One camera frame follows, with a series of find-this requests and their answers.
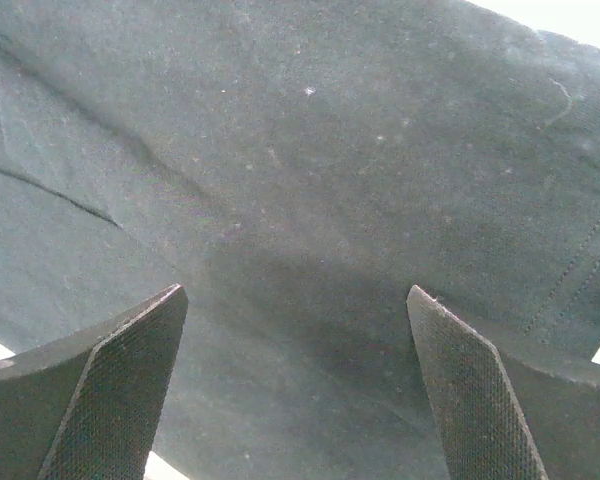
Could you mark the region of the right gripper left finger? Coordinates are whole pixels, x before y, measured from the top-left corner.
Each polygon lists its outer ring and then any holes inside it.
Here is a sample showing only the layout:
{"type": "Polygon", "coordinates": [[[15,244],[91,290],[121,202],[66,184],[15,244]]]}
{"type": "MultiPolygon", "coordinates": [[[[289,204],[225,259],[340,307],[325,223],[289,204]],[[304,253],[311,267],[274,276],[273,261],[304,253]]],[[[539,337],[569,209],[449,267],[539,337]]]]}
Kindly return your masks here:
{"type": "Polygon", "coordinates": [[[175,284],[0,360],[0,479],[141,479],[188,308],[175,284]]]}

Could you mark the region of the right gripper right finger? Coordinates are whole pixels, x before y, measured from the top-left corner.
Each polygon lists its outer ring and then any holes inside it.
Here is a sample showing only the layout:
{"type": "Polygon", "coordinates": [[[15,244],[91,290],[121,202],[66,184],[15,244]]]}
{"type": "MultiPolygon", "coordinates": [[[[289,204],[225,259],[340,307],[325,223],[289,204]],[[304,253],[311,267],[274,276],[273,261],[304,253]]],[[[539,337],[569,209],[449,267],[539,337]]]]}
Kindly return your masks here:
{"type": "Polygon", "coordinates": [[[450,478],[600,479],[600,365],[417,285],[406,306],[450,478]]]}

